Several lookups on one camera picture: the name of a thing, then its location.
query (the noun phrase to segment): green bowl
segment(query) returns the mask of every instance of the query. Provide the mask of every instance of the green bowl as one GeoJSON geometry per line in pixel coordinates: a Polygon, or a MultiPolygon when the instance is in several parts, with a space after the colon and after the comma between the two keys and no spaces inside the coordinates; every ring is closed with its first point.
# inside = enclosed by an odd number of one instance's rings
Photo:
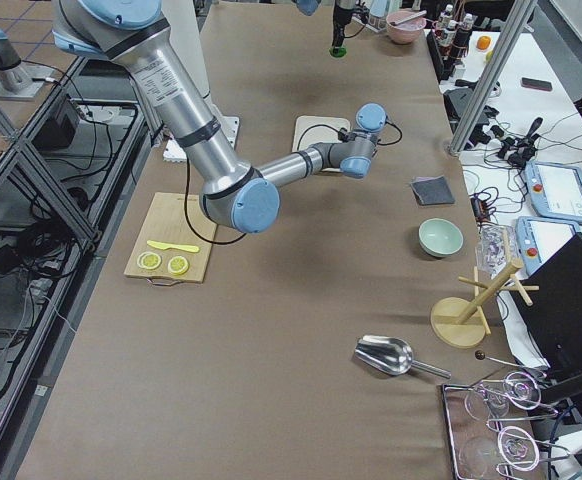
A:
{"type": "Polygon", "coordinates": [[[438,258],[453,255],[464,242],[460,229],[443,218],[430,218],[422,222],[418,237],[424,251],[438,258]]]}

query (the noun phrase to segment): bowl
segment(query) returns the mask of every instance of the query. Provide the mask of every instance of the bowl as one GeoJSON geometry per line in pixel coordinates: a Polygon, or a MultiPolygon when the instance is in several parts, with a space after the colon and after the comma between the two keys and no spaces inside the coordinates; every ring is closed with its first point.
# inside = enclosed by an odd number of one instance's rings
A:
{"type": "Polygon", "coordinates": [[[462,248],[462,232],[453,223],[443,218],[430,218],[420,224],[420,245],[429,255],[443,258],[462,248]]]}
{"type": "Polygon", "coordinates": [[[422,33],[424,27],[427,25],[427,20],[424,17],[415,18],[407,23],[394,27],[391,22],[397,22],[403,18],[413,15],[412,10],[397,10],[387,15],[387,33],[389,38],[399,45],[407,45],[413,43],[416,38],[422,33]]]}

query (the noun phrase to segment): metal scoop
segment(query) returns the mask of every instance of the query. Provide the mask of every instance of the metal scoop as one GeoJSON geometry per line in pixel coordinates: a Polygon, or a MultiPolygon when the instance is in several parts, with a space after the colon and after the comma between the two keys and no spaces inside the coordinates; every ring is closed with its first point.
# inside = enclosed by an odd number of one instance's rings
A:
{"type": "Polygon", "coordinates": [[[399,338],[365,335],[358,340],[355,355],[365,363],[388,375],[402,375],[410,368],[451,378],[451,372],[413,359],[413,350],[399,338]]]}

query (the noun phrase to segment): white desk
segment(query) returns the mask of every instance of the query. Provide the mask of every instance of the white desk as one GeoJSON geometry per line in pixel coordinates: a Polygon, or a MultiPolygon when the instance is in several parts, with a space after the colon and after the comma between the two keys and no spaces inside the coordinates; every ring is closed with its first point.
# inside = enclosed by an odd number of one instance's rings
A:
{"type": "MultiPolygon", "coordinates": [[[[469,55],[464,59],[466,66],[464,80],[478,80],[485,68],[486,51],[481,52],[476,48],[477,39],[481,35],[491,37],[490,49],[492,49],[499,33],[474,32],[471,37],[469,55]]],[[[440,90],[444,92],[453,88],[454,81],[455,79],[452,78],[443,82],[440,90]]],[[[520,36],[500,75],[499,82],[502,93],[499,97],[489,99],[488,105],[500,111],[497,120],[506,127],[507,131],[524,135],[533,120],[542,117],[543,123],[538,133],[548,139],[568,143],[568,145],[554,145],[552,142],[540,139],[536,144],[538,153],[535,158],[538,161],[562,164],[582,162],[582,118],[531,34],[524,33],[520,36]],[[553,90],[543,92],[523,88],[520,86],[521,77],[548,80],[552,83],[553,90]]],[[[499,189],[500,195],[510,197],[514,201],[521,200],[521,193],[511,191],[509,188],[513,181],[511,180],[513,174],[504,169],[484,168],[485,155],[495,153],[499,148],[500,142],[492,141],[487,146],[481,145],[475,150],[463,151],[460,154],[460,160],[467,172],[465,174],[467,190],[471,194],[485,187],[495,186],[499,189]]],[[[490,161],[499,160],[495,155],[488,158],[490,161]]],[[[504,200],[498,202],[497,207],[502,212],[511,212],[495,215],[494,220],[501,225],[513,226],[520,216],[536,215],[528,198],[522,206],[504,200]]],[[[509,307],[509,316],[505,325],[511,351],[527,365],[542,364],[543,360],[538,358],[528,341],[526,325],[510,295],[505,292],[503,299],[509,307]]],[[[559,443],[577,452],[582,448],[582,431],[562,437],[559,443]]],[[[560,473],[560,478],[570,478],[581,468],[575,459],[556,462],[555,467],[560,473]]]]}

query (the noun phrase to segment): pink bowl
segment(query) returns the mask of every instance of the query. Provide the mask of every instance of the pink bowl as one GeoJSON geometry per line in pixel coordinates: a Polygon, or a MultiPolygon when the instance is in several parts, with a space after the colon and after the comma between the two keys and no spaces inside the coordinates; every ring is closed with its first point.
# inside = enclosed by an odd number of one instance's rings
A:
{"type": "Polygon", "coordinates": [[[391,22],[397,22],[414,13],[411,10],[398,10],[387,15],[387,33],[394,43],[400,45],[412,43],[422,33],[427,25],[427,20],[424,17],[416,18],[397,27],[391,25],[391,22]]]}

